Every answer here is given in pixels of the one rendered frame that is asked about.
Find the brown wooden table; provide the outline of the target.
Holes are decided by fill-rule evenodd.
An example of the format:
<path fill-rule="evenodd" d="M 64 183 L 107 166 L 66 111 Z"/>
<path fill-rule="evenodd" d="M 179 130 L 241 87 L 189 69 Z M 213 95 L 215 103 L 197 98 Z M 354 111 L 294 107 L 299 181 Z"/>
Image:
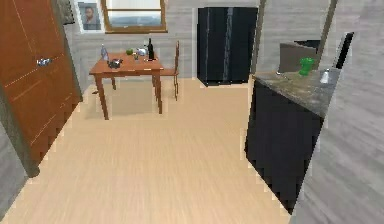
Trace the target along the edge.
<path fill-rule="evenodd" d="M 89 75 L 93 76 L 95 80 L 104 119 L 108 120 L 109 115 L 102 80 L 111 79 L 113 89 L 116 89 L 114 81 L 116 77 L 151 76 L 155 88 L 158 112 L 162 113 L 163 106 L 160 73 L 163 70 L 163 65 L 161 62 L 159 60 L 149 61 L 147 56 L 140 56 L 138 60 L 135 60 L 132 55 L 127 55 L 126 53 L 110 53 L 109 57 L 112 59 L 122 59 L 123 62 L 119 68 L 115 69 L 110 68 L 105 60 L 100 59 L 89 71 Z"/>

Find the black fridge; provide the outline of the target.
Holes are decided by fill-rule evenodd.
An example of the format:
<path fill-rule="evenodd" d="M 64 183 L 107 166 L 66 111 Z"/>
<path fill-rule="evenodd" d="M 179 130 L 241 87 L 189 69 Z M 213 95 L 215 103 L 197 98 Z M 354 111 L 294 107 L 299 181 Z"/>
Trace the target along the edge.
<path fill-rule="evenodd" d="M 197 78 L 205 85 L 247 83 L 257 7 L 198 9 Z"/>

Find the green spray bottle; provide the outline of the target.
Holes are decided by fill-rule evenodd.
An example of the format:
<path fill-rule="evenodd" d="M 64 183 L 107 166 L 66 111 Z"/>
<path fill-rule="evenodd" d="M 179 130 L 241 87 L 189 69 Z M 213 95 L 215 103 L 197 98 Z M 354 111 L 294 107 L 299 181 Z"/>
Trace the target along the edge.
<path fill-rule="evenodd" d="M 302 58 L 300 60 L 301 68 L 299 70 L 299 74 L 302 76 L 307 76 L 309 72 L 312 70 L 312 66 L 314 62 L 315 60 L 313 58 L 310 58 L 310 57 Z"/>

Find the wooden framed window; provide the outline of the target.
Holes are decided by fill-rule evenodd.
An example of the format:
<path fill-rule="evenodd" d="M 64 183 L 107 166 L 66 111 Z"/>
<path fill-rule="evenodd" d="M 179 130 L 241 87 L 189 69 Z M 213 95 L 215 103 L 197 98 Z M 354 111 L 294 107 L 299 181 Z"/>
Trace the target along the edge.
<path fill-rule="evenodd" d="M 100 0 L 105 30 L 111 34 L 165 32 L 165 2 L 166 0 Z"/>

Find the brown wooden room door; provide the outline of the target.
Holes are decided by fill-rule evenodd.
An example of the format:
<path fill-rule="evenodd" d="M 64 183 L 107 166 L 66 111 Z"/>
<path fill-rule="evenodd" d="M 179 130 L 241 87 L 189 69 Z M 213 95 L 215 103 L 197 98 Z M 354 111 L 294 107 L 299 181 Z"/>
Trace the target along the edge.
<path fill-rule="evenodd" d="M 80 101 L 51 0 L 0 0 L 0 85 L 41 162 Z"/>

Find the black kitchen counter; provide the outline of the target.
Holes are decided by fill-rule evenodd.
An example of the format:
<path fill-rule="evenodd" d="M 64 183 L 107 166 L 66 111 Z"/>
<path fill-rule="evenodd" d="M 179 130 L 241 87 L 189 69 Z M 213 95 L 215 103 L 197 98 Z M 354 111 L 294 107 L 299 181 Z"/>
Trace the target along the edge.
<path fill-rule="evenodd" d="M 329 69 L 307 76 L 262 72 L 253 76 L 246 158 L 282 206 L 294 210 L 328 107 L 339 79 Z"/>

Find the dark wine bottle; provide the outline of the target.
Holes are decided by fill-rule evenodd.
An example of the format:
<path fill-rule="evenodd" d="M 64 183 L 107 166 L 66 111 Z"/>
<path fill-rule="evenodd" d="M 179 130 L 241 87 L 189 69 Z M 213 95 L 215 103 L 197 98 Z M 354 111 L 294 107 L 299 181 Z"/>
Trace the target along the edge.
<path fill-rule="evenodd" d="M 153 48 L 153 45 L 152 45 L 152 39 L 151 38 L 148 39 L 147 49 L 148 49 L 148 59 L 150 61 L 154 60 L 155 59 L 155 57 L 154 57 L 154 48 Z"/>

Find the brown wooden chair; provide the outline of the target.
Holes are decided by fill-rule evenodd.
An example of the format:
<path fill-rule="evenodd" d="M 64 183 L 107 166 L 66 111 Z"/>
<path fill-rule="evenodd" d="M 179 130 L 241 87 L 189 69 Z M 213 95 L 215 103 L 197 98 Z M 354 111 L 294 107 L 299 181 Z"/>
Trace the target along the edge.
<path fill-rule="evenodd" d="M 174 97 L 178 99 L 179 93 L 179 84 L 178 84 L 178 75 L 179 75 L 179 55 L 180 55 L 180 44 L 179 41 L 176 41 L 175 45 L 175 57 L 174 57 L 174 67 L 165 68 L 161 71 L 162 76 L 168 76 L 173 78 L 174 85 Z"/>

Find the framed portrait picture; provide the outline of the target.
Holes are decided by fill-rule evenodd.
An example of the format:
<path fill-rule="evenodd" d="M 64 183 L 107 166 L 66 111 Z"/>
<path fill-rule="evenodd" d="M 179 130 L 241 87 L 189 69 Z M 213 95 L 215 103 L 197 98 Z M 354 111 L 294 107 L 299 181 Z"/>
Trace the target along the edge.
<path fill-rule="evenodd" d="M 81 34 L 104 33 L 100 0 L 74 0 Z"/>

